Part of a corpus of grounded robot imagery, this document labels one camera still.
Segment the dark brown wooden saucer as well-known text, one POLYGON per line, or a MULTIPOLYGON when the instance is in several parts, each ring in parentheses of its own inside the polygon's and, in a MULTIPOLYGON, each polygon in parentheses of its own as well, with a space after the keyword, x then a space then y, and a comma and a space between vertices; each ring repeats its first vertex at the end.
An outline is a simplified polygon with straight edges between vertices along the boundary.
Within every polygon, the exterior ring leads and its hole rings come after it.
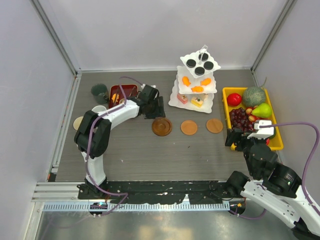
POLYGON ((166 117, 157 117, 152 122, 152 131, 155 135, 160 137, 165 137, 169 135, 172 131, 172 123, 166 117))

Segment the orange fish cookies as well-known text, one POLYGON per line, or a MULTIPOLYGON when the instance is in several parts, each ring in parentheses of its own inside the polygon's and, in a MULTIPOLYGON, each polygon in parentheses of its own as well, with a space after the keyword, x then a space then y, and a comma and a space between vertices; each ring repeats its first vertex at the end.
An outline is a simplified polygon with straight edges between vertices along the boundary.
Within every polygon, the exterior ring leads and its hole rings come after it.
POLYGON ((192 78, 191 76, 177 76, 178 93, 182 95, 189 94, 214 94, 216 90, 216 81, 213 76, 204 78, 192 78))

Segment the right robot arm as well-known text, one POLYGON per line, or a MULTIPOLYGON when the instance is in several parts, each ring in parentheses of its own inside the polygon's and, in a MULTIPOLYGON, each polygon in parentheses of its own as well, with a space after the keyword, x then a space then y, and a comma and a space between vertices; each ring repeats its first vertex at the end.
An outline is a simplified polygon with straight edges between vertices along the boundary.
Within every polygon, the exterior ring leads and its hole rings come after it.
POLYGON ((232 144, 243 153, 249 176, 234 171, 226 181, 227 193, 260 205, 285 223, 297 239, 318 240, 319 206, 308 201, 299 175, 278 162, 277 153, 265 139, 252 137, 239 128, 228 129, 225 146, 232 144))

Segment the red dessert tray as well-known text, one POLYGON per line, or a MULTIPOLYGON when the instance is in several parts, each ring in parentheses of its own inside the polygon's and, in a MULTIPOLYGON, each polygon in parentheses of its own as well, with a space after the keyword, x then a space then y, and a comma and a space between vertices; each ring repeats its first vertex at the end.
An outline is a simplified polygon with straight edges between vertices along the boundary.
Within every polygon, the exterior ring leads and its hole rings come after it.
MULTIPOLYGON (((136 97, 138 94, 138 86, 136 84, 123 84, 122 89, 125 97, 128 99, 129 97, 136 97)), ((109 104, 108 108, 113 108, 119 104, 124 103, 124 97, 119 85, 114 85, 111 87, 109 92, 109 104)))

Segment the black round cookies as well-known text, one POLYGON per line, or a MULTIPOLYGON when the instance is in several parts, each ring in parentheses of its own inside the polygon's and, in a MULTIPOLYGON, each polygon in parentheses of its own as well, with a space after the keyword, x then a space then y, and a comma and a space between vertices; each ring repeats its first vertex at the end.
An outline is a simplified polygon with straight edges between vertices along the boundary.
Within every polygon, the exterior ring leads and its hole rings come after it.
POLYGON ((206 70, 212 70, 214 68, 214 63, 209 61, 209 55, 207 53, 200 53, 198 55, 198 60, 188 59, 186 66, 192 70, 197 76, 202 76, 205 74, 206 70))

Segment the white three-tier stand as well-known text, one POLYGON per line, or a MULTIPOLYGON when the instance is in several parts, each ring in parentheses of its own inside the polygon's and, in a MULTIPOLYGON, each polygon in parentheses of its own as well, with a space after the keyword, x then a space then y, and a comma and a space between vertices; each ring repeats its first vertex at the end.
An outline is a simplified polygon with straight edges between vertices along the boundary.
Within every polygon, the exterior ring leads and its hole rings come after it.
POLYGON ((193 79, 199 79, 199 78, 202 79, 202 78, 209 77, 209 76, 213 76, 214 77, 214 72, 217 71, 217 70, 220 70, 221 66, 218 64, 217 61, 215 61, 213 56, 211 56, 211 54, 208 52, 208 47, 206 45, 204 45, 201 49, 199 49, 199 50, 197 50, 195 52, 192 52, 190 54, 186 54, 186 55, 180 57, 180 60, 182 61, 182 65, 177 66, 176 79, 174 81, 174 86, 172 88, 172 92, 171 92, 168 104, 171 107, 176 107, 176 108, 180 108, 180 109, 185 109, 185 110, 190 110, 190 111, 196 111, 196 112, 210 114, 212 112, 212 107, 213 107, 213 103, 214 103, 214 97, 215 97, 215 94, 217 93, 216 80, 214 79, 215 80, 216 93, 214 93, 214 94, 209 93, 208 94, 208 99, 203 102, 202 107, 197 107, 197 106, 191 104, 191 99, 192 99, 192 97, 200 98, 200 94, 199 93, 185 94, 187 96, 187 98, 188 98, 188 103, 186 103, 186 104, 182 104, 177 99, 177 94, 179 94, 177 77, 182 77, 184 75, 186 75, 187 77, 192 77, 193 79), (204 75, 199 76, 199 75, 196 75, 194 73, 193 69, 187 67, 186 62, 189 59, 194 59, 196 62, 199 62, 198 55, 199 54, 203 54, 203 53, 207 53, 208 54, 208 60, 213 62, 214 67, 213 67, 212 70, 206 70, 204 75))

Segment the dark green mug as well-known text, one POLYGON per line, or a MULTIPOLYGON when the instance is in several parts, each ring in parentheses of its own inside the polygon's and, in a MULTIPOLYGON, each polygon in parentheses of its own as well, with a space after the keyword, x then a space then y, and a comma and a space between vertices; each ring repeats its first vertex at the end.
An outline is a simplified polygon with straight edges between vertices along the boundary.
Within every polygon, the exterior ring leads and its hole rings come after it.
POLYGON ((98 83, 94 85, 90 92, 98 104, 103 105, 109 102, 109 91, 105 84, 98 83))

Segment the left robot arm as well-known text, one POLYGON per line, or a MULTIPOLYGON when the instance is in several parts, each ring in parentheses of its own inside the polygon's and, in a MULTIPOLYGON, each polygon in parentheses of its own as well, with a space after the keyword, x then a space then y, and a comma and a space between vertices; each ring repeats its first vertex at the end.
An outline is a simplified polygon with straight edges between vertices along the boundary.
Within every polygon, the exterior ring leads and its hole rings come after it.
POLYGON ((126 196, 107 191, 103 155, 108 148, 110 133, 123 122, 144 115, 146 119, 165 117, 163 97, 158 89, 143 85, 136 96, 125 96, 124 102, 98 113, 88 110, 76 131, 74 142, 84 159, 85 183, 79 186, 84 193, 96 199, 105 195, 126 196))

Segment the cream cake slice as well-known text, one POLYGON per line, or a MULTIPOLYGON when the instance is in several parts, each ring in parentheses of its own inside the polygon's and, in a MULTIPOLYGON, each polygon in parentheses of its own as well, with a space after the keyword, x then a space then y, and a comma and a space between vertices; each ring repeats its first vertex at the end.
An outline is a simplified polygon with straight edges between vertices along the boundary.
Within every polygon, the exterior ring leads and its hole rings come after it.
POLYGON ((206 101, 208 99, 209 95, 206 93, 202 93, 199 95, 199 97, 202 101, 206 101))

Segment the light wooden coaster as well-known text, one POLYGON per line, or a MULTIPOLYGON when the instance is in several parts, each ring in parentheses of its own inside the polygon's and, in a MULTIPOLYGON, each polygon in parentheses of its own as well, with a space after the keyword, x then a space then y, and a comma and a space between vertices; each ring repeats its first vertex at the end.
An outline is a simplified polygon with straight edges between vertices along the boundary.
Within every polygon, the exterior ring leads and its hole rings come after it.
POLYGON ((218 134, 223 130, 223 123, 217 118, 211 118, 206 122, 206 128, 213 134, 218 134))
POLYGON ((192 120, 185 120, 181 123, 180 129, 185 135, 192 136, 198 131, 198 125, 192 120))

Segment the beige mug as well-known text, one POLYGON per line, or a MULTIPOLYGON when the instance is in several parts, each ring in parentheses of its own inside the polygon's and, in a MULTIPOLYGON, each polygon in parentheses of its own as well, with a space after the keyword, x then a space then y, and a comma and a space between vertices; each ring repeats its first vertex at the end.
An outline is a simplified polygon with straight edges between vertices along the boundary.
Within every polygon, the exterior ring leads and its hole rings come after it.
POLYGON ((83 120, 83 116, 79 116, 73 121, 72 127, 75 131, 79 129, 82 120, 83 120))

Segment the pink mug white inside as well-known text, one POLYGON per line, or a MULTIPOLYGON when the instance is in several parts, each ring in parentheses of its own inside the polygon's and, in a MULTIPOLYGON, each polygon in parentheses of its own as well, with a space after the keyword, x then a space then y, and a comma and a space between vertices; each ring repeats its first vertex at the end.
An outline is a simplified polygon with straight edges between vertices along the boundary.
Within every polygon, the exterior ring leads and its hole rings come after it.
POLYGON ((107 110, 107 108, 103 105, 97 105, 91 109, 94 113, 100 113, 107 110))

